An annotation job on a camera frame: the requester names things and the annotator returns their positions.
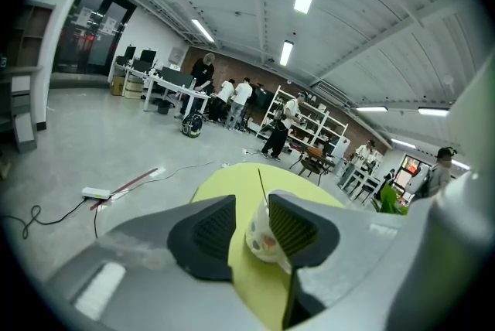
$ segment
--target yellow-green round table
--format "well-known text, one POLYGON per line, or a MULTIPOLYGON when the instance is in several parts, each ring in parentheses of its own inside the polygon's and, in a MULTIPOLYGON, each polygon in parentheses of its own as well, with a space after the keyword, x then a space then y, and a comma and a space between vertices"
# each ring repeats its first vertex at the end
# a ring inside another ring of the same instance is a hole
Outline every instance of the yellow-green round table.
POLYGON ((261 163, 239 163, 217 170, 199 187, 192 199, 197 202, 223 195, 236 196, 236 230, 230 241, 228 259, 234 276, 234 287, 266 327, 280 330, 290 276, 278 264, 261 262, 244 242, 244 232, 263 200, 258 170, 266 193, 283 189, 304 200, 329 206, 342 205, 310 181, 287 170, 261 163))

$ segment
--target trash bin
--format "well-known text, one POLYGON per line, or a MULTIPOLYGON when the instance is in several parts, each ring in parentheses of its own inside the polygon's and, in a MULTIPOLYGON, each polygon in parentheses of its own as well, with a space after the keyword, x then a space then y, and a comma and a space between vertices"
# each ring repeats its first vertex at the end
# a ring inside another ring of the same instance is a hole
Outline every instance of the trash bin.
POLYGON ((169 113, 170 107, 175 107, 174 103, 168 100, 160 100, 158 102, 158 112, 160 114, 167 115, 169 113))

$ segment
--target cardboard box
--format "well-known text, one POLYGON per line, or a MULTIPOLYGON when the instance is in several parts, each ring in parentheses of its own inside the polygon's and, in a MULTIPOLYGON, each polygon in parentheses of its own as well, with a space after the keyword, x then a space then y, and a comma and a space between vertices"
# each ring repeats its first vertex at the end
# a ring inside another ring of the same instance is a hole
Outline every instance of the cardboard box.
POLYGON ((124 97, 126 99, 140 99, 141 98, 141 91, 128 90, 126 88, 125 93, 124 93, 124 97))
POLYGON ((133 92, 141 92, 142 91, 142 85, 143 83, 142 82, 129 82, 127 81, 127 85, 125 85, 125 89, 126 90, 131 90, 133 92))
POLYGON ((124 77, 114 77, 111 81, 110 93, 114 96, 121 96, 124 88, 124 77))

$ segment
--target person in black shirt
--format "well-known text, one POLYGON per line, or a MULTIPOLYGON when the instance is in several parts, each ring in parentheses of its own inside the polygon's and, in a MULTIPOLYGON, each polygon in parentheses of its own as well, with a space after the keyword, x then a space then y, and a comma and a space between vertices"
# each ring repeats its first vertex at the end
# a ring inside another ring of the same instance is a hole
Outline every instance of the person in black shirt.
MULTIPOLYGON (((212 53, 207 53, 204 58, 198 59, 194 63, 193 72, 191 73, 191 75, 196 78, 196 86, 194 87, 194 90, 200 91, 210 85, 213 78, 213 73, 215 72, 215 67, 213 67, 212 64, 214 61, 215 55, 212 53)), ((180 112, 175 116, 175 118, 184 118, 188 102, 189 96, 184 95, 183 106, 180 108, 180 112)), ((194 99, 190 112, 194 112, 196 110, 197 102, 198 99, 194 99)))

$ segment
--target gray shirt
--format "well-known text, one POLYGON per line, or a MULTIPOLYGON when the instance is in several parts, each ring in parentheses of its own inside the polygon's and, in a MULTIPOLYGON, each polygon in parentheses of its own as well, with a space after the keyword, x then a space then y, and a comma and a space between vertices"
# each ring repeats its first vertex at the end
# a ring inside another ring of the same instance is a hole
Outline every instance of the gray shirt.
POLYGON ((432 174, 432 178, 430 179, 428 198, 432 197, 440 190, 442 183, 448 184, 450 181, 449 170, 440 164, 434 165, 430 169, 430 173, 432 174))

